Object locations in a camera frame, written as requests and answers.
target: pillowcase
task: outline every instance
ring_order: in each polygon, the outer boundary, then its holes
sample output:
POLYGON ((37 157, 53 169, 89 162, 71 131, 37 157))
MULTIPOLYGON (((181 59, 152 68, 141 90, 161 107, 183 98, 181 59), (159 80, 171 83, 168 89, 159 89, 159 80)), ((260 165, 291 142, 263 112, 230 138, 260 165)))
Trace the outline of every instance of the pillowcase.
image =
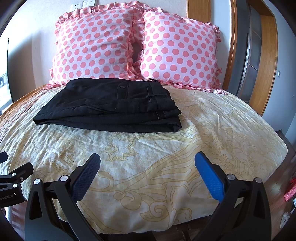
POLYGON ((135 69, 140 66, 138 78, 221 93, 216 58, 219 28, 157 10, 144 14, 143 51, 134 64, 135 69))
POLYGON ((51 86, 84 77, 133 78, 131 33, 139 14, 143 16, 141 7, 130 2, 76 9, 59 17, 51 86))

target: folded clothing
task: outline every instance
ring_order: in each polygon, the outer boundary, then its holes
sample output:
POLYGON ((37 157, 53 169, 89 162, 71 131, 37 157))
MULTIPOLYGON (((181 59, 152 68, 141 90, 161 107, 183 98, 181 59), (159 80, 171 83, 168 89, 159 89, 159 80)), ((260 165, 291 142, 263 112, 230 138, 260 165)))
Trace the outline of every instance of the folded clothing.
POLYGON ((102 78, 70 80, 33 119, 114 132, 177 132, 181 111, 158 81, 102 78))

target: metal bolt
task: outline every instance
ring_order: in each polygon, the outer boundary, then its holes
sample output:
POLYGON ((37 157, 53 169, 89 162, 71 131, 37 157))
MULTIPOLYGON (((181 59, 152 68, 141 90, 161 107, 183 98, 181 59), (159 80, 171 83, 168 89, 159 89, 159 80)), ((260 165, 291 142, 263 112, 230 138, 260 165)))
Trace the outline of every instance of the metal bolt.
POLYGON ((39 178, 34 180, 34 184, 39 184, 39 183, 40 183, 40 179, 39 178))
POLYGON ((68 176, 66 176, 66 175, 65 175, 65 176, 61 176, 61 181, 62 181, 62 182, 65 182, 65 181, 67 181, 67 180, 68 180, 68 176))
POLYGON ((227 178, 231 181, 233 181, 235 179, 235 176, 233 174, 228 174, 227 178))
POLYGON ((256 177, 256 178, 255 178, 255 181, 256 181, 257 183, 261 183, 261 182, 262 182, 261 178, 259 178, 259 177, 256 177))

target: wall socket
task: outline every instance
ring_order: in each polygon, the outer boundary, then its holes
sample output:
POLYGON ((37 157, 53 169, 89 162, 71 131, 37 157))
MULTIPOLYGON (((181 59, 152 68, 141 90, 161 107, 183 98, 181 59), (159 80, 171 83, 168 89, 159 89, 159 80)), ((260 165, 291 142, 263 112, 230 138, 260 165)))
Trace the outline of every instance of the wall socket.
POLYGON ((96 0, 91 0, 91 1, 82 1, 79 3, 74 3, 70 7, 70 12, 74 11, 75 9, 81 9, 85 7, 93 7, 96 4, 96 0))

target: bed sheet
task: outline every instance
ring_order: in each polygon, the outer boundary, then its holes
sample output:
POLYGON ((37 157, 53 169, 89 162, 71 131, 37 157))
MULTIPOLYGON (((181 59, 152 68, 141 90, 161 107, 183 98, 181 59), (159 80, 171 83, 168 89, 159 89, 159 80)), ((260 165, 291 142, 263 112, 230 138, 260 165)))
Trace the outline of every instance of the bed sheet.
POLYGON ((98 233, 123 234, 162 231, 213 213, 218 201, 194 165, 199 151, 243 180, 266 181, 285 158, 284 142, 234 95, 164 87, 182 111, 177 133, 37 126, 33 117, 64 87, 29 93, 0 117, 0 151, 10 160, 0 164, 0 174, 31 162, 34 173, 22 183, 27 199, 36 178, 58 180, 97 153, 100 170, 77 205, 98 233))

